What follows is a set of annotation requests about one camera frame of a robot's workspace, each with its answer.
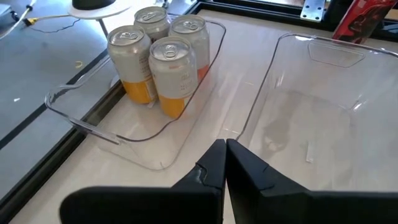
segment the can lid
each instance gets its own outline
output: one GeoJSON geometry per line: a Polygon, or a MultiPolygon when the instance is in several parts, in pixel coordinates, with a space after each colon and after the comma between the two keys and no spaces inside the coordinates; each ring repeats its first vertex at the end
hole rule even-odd
{"type": "Polygon", "coordinates": [[[116,46],[126,46],[140,41],[144,35],[144,29],[139,26],[122,26],[108,35],[108,42],[116,46]]]}
{"type": "Polygon", "coordinates": [[[172,30],[180,34],[192,34],[206,26],[204,18],[195,15],[180,16],[174,19],[172,30]]]}
{"type": "Polygon", "coordinates": [[[136,22],[153,23],[164,19],[167,15],[166,9],[157,6],[145,7],[139,10],[135,15],[136,22]]]}
{"type": "Polygon", "coordinates": [[[181,37],[164,37],[150,47],[152,57],[161,61],[173,61],[188,55],[191,44],[181,37]]]}

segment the red box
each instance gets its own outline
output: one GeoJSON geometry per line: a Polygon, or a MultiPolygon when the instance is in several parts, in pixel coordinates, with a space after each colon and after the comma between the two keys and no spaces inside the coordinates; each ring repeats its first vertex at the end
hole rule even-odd
{"type": "Polygon", "coordinates": [[[362,44],[398,0],[354,0],[333,39],[362,44]]]}

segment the metal bracket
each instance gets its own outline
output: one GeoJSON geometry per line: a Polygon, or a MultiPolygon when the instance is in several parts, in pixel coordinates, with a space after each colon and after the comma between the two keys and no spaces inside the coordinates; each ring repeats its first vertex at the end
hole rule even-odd
{"type": "Polygon", "coordinates": [[[325,0],[305,0],[300,19],[321,22],[325,0]]]}

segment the aluminum can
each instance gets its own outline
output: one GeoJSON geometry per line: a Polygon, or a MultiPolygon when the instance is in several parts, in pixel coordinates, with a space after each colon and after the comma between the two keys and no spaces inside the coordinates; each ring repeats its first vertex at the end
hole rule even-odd
{"type": "Polygon", "coordinates": [[[152,43],[169,35],[170,17],[162,7],[145,7],[137,11],[134,18],[134,25],[144,28],[152,43]]]}
{"type": "Polygon", "coordinates": [[[205,77],[210,65],[210,35],[206,20],[200,16],[179,16],[173,20],[170,36],[187,39],[197,56],[199,82],[205,77]]]}
{"type": "Polygon", "coordinates": [[[195,53],[188,40],[164,37],[150,47],[149,66],[163,112],[178,118],[198,87],[195,53]]]}
{"type": "Polygon", "coordinates": [[[363,44],[397,0],[354,0],[333,39],[363,44]]]}
{"type": "Polygon", "coordinates": [[[122,26],[108,35],[108,53],[126,93],[133,102],[150,103],[157,98],[148,64],[150,38],[139,26],[122,26]]]}

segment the pull tab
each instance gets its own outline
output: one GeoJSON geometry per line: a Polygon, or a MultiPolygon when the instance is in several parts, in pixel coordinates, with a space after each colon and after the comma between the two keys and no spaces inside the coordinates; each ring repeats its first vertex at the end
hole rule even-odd
{"type": "Polygon", "coordinates": [[[128,40],[135,40],[137,39],[138,34],[133,32],[133,33],[129,33],[129,32],[123,32],[120,34],[120,39],[128,39],[128,40]]]}
{"type": "Polygon", "coordinates": [[[156,16],[156,13],[154,13],[154,12],[148,12],[146,15],[144,15],[143,17],[142,17],[142,20],[143,21],[148,21],[149,19],[152,19],[153,17],[155,17],[156,16]]]}
{"type": "Polygon", "coordinates": [[[198,25],[191,21],[185,21],[182,25],[190,30],[195,30],[198,28],[198,25]]]}
{"type": "Polygon", "coordinates": [[[178,50],[175,45],[167,45],[165,48],[165,52],[163,53],[164,57],[167,59],[173,59],[177,56],[178,50]]]}

